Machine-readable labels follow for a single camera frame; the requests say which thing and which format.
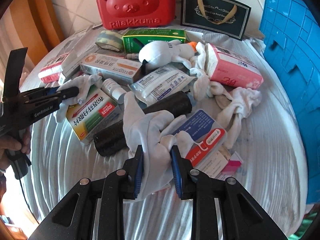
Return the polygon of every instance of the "duck plush toy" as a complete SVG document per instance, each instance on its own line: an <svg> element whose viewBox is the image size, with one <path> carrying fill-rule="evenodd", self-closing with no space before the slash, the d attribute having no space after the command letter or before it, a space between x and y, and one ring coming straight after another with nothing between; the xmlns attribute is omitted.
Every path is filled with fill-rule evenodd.
<svg viewBox="0 0 320 240"><path fill-rule="evenodd" d="M152 41L139 52L139 61L146 60L147 70L153 70L170 62L181 62L186 68L191 68L190 59L195 55L196 42L181 44L179 40Z"/></svg>

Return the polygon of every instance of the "packing tape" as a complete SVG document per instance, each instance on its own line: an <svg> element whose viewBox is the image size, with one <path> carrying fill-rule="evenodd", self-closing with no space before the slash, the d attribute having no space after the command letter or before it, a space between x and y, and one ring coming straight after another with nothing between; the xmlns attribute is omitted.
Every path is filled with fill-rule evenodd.
<svg viewBox="0 0 320 240"><path fill-rule="evenodd" d="M103 49L111 49L114 51L121 51L124 49L122 35L109 30L100 32L96 44Z"/></svg>

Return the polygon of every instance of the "human hand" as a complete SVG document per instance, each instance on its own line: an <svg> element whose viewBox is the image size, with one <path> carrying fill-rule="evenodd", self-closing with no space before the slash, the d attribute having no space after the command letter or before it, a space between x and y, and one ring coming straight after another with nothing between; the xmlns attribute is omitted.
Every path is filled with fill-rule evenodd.
<svg viewBox="0 0 320 240"><path fill-rule="evenodd" d="M6 170L10 166L10 162L7 156L4 154L5 149L18 151L22 153L30 154L31 151L31 132L30 127L26 128L22 137L23 144L21 145L16 139L9 135L0 136L0 169Z"/></svg>

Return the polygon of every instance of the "metal screw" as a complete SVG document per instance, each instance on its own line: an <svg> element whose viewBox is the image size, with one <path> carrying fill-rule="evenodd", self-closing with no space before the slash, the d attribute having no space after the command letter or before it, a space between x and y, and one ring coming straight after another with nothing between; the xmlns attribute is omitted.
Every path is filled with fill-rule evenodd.
<svg viewBox="0 0 320 240"><path fill-rule="evenodd" d="M89 179L83 178L80 180L80 185L87 185L89 183Z"/></svg>
<svg viewBox="0 0 320 240"><path fill-rule="evenodd" d="M231 185L234 185L234 184L236 184L236 179L234 179L234 178L228 178L228 179L227 179L227 182L228 182L229 184L231 184Z"/></svg>
<svg viewBox="0 0 320 240"><path fill-rule="evenodd" d="M118 175L118 176L122 176L122 175L124 175L125 173L126 173L126 171L123 170L123 169L117 170L117 175Z"/></svg>
<svg viewBox="0 0 320 240"><path fill-rule="evenodd" d="M197 176L197 175L199 175L199 173L200 172L198 170L196 170L196 169L193 169L193 170L190 171L190 174L193 175L193 176Z"/></svg>

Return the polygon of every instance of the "blue plastic crate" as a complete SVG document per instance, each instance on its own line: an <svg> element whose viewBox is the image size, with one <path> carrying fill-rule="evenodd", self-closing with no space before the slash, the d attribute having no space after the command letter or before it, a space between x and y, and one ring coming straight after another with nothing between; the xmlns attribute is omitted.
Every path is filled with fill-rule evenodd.
<svg viewBox="0 0 320 240"><path fill-rule="evenodd" d="M264 56L297 117L308 164L307 203L320 201L320 28L301 0L265 0Z"/></svg>

